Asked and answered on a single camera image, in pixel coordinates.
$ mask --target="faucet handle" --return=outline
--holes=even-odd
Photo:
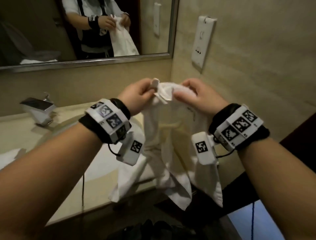
[[[48,92],[44,92],[46,94],[45,98],[43,99],[43,101],[45,102],[49,102],[49,103],[54,103],[52,100],[51,100],[51,96]]]

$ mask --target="towel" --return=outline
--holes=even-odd
[[[192,200],[191,184],[209,195],[222,207],[222,188],[216,164],[202,165],[196,156],[191,136],[208,130],[207,117],[195,109],[172,99],[173,91],[195,93],[175,83],[153,82],[157,88],[144,115],[145,144],[136,165],[122,165],[118,169],[118,186],[110,194],[111,201],[119,201],[140,176],[153,174],[156,188],[182,210]]]
[[[25,154],[25,152],[25,149],[17,148],[6,153],[0,154],[0,170],[8,164],[12,163],[15,159],[21,157],[23,154]]]
[[[122,18],[114,16],[114,19],[116,28],[110,31],[114,57],[139,55],[129,32],[120,24]]]

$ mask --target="forearm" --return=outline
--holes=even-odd
[[[253,142],[238,154],[284,236],[315,238],[316,174],[271,138]]]
[[[89,30],[91,29],[88,23],[88,17],[80,16],[77,13],[67,13],[68,21],[72,26],[74,26],[76,29],[80,30]]]
[[[32,236],[43,227],[101,146],[99,138],[78,123],[0,171],[0,236]]]

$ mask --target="electrical outlet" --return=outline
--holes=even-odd
[[[156,36],[159,36],[160,7],[160,3],[154,3],[154,34]]]
[[[192,51],[192,62],[201,69],[203,68],[204,59],[206,56],[207,47],[210,42],[211,34],[217,19],[207,16],[199,16],[197,22],[197,30]]]

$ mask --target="chrome faucet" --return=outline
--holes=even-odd
[[[50,100],[48,93],[46,93],[46,97],[43,100],[27,98],[20,102],[20,104],[22,105],[22,108],[25,112],[31,114],[35,123],[38,125],[45,127],[53,121],[51,118],[51,113],[56,108],[56,106]]]

